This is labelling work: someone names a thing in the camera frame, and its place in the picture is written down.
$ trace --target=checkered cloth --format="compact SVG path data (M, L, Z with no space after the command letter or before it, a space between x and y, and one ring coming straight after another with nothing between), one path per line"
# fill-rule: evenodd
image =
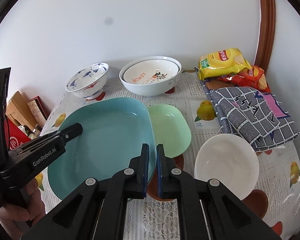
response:
M223 133L233 133L244 138L256 152L265 151L298 134L295 122L275 95L263 94L250 87L203 89L211 100Z

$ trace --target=silver screw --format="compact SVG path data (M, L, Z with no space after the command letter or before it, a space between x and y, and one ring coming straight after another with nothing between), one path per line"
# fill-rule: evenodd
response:
M219 186L219 184L220 184L220 182L217 179L210 180L210 185L211 186L217 187L217 186Z
M181 170L178 169L178 168L174 168L174 169L171 170L171 173L173 175L180 175L181 174Z
M124 174L126 174L126 175L132 175L133 173L134 173L133 169L127 168L124 170Z
M93 184L95 184L96 180L94 178L88 178L86 179L86 184L88 186L92 186Z

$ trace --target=white wall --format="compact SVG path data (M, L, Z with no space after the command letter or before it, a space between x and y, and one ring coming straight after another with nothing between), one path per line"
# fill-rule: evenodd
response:
M238 47L254 62L259 0L19 0L0 24L0 68L12 67L9 97L40 95L52 109L78 70L169 56L184 68Z
M274 47L266 78L300 129L300 16L287 0L275 2ZM300 135L294 144L300 158Z

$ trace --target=human hand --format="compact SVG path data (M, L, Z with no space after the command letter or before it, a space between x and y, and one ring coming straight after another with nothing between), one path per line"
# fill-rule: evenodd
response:
M31 196L27 209L9 203L0 208L0 223L13 240L23 235L15 221L32 220L34 226L46 214L37 180L31 180L24 189Z

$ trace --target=white ceramic bowl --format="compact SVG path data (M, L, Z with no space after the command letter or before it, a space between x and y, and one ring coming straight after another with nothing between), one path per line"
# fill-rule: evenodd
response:
M156 61L156 63L158 63L157 61L170 61L171 63L177 65L178 67L178 71L171 77L168 77L168 75L166 76L166 78L162 78L159 79L160 82L155 81L155 78L152 78L154 81L153 82L148 82L147 84L137 84L136 82L133 84L126 82L124 79L124 74L125 72L132 66L137 65L138 63L141 62L146 62L146 61ZM171 88L173 88L177 82L180 79L180 75L181 75L181 64L180 62L178 62L177 60L170 58L170 57L160 57L160 56L155 56L155 57L146 57L146 58L141 58L138 60L135 60L131 63L129 63L128 65L126 65L119 73L119 77L120 80L122 82L122 84L124 85L124 87L129 90L130 92L140 95L140 96L155 96L155 95L160 95L164 92L169 91Z
M106 63L93 64L80 70L66 85L66 91L79 98L94 99L103 92L108 80L109 65Z
M218 179L240 200L254 189L259 176L258 157L243 138L219 134L200 148L194 165L194 177Z
M177 64L168 60L146 60L137 63L123 74L123 80L130 84L145 85L170 79L179 71Z

